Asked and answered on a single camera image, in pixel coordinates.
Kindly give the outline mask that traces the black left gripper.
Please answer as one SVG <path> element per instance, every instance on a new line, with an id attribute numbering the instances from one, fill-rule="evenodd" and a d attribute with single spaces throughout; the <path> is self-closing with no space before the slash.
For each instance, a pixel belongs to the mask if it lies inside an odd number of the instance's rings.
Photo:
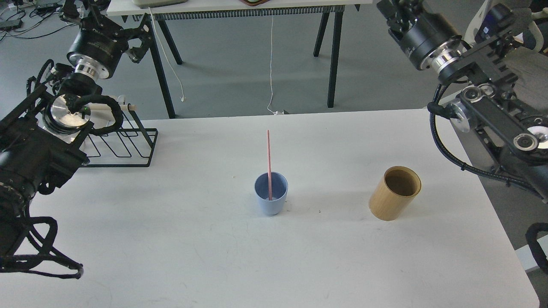
<path id="1" fill-rule="evenodd" d="M 122 54 L 139 64 L 153 44 L 148 21 L 139 27 L 125 29 L 125 38 L 115 36 L 123 27 L 102 15 L 107 0 L 64 0 L 59 10 L 60 20 L 80 25 L 80 32 L 67 53 L 67 59 L 76 66 L 80 59 L 92 59 L 99 64 L 98 77 L 111 78 Z M 139 46 L 128 47 L 131 40 L 139 40 Z"/>

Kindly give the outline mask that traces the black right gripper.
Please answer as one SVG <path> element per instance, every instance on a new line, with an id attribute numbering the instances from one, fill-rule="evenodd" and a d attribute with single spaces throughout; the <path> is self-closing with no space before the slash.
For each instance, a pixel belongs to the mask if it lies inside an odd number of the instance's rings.
<path id="1" fill-rule="evenodd" d="M 386 19 L 389 34 L 417 70 L 425 70 L 426 59 L 442 45 L 462 38 L 448 20 L 426 12 L 422 0 L 381 0 L 377 9 Z"/>

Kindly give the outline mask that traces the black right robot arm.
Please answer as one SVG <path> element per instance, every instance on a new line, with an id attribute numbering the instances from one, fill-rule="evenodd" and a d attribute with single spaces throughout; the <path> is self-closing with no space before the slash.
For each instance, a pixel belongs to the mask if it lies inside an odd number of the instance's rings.
<path id="1" fill-rule="evenodd" d="M 518 99 L 513 90 L 518 78 L 503 62 L 514 45 L 515 12 L 505 4 L 493 6 L 470 46 L 422 0 L 382 0 L 376 7 L 413 66 L 437 73 L 439 85 L 427 109 L 442 155 L 461 170 L 547 201 L 547 116 Z M 473 131 L 497 170 L 474 168 L 450 153 L 437 133 L 436 116 L 460 131 Z"/>

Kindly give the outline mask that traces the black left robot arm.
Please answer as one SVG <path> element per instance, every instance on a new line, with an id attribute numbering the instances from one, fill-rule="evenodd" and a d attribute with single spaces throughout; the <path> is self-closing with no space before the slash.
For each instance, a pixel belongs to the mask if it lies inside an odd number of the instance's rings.
<path id="1" fill-rule="evenodd" d="M 103 95 L 97 80 L 113 76 L 123 54 L 139 63 L 153 43 L 145 14 L 139 27 L 124 29 L 101 12 L 107 0 L 73 0 L 60 19 L 80 28 L 68 65 L 49 59 L 27 81 L 27 96 L 1 121 L 1 272 L 79 279 L 83 265 L 54 247 L 57 221 L 32 217 L 35 195 L 62 187 L 90 160 L 81 150 L 90 135 L 122 129 L 121 103 Z"/>

